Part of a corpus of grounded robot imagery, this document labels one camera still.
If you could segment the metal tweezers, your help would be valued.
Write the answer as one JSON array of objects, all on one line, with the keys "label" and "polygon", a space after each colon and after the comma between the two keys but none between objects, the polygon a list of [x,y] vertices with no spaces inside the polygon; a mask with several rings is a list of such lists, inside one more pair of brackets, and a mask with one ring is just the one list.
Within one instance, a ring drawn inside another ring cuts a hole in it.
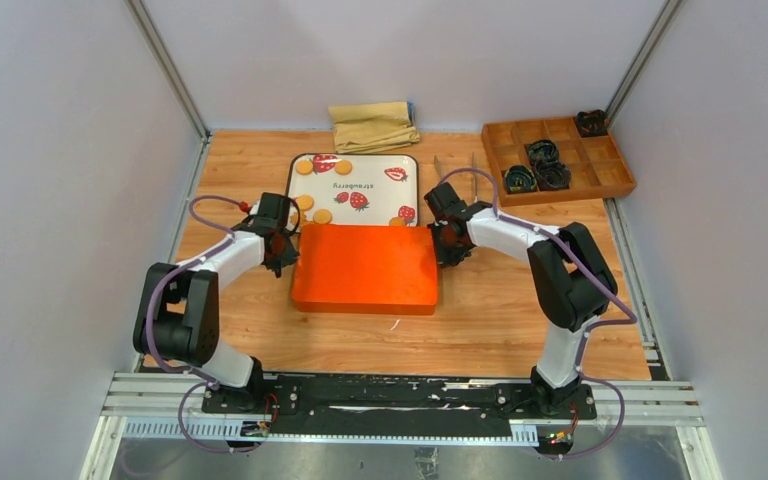
[{"label": "metal tweezers", "polygon": [[456,173],[469,173],[471,175],[470,186],[471,186],[472,203],[475,203],[479,200],[478,179],[476,174],[476,170],[478,169],[478,162],[474,152],[471,152],[469,155],[468,165],[460,165],[455,167],[454,169],[445,170],[443,163],[440,161],[438,156],[435,155],[433,157],[433,166],[437,176],[437,180],[436,180],[437,183],[442,182],[444,178],[448,178]]}]

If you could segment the orange box lid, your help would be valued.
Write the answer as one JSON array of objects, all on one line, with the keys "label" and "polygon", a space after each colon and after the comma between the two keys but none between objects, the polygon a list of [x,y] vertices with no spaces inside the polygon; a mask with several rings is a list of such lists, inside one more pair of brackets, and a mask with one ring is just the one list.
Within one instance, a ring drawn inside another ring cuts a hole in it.
[{"label": "orange box lid", "polygon": [[308,224],[291,298],[308,313],[432,315],[439,299],[431,233],[405,226]]}]

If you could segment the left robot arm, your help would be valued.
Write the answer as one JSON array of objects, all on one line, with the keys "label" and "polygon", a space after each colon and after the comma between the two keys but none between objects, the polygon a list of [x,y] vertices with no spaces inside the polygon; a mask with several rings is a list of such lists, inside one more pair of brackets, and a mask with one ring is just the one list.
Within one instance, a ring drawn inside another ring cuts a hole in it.
[{"label": "left robot arm", "polygon": [[258,411],[268,395],[261,362],[230,346],[220,335],[220,294],[242,274],[264,268],[275,277],[294,265],[292,237],[301,225],[297,201],[264,193],[244,219],[207,250],[178,263],[158,262],[145,276],[132,334],[134,349],[168,373],[190,371],[209,391],[228,391],[243,413]]}]

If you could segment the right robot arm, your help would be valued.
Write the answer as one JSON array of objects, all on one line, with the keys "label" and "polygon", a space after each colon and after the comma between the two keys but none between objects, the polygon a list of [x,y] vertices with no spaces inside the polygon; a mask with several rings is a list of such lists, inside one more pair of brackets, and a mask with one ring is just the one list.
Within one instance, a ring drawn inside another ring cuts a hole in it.
[{"label": "right robot arm", "polygon": [[542,354],[533,367],[531,403],[544,417],[556,417],[581,384],[586,332],[618,292],[616,280],[590,231],[581,223],[564,227],[532,223],[485,201],[467,204],[447,182],[425,194],[433,221],[437,264],[454,267],[473,249],[491,249],[529,267],[538,304],[549,322]]}]

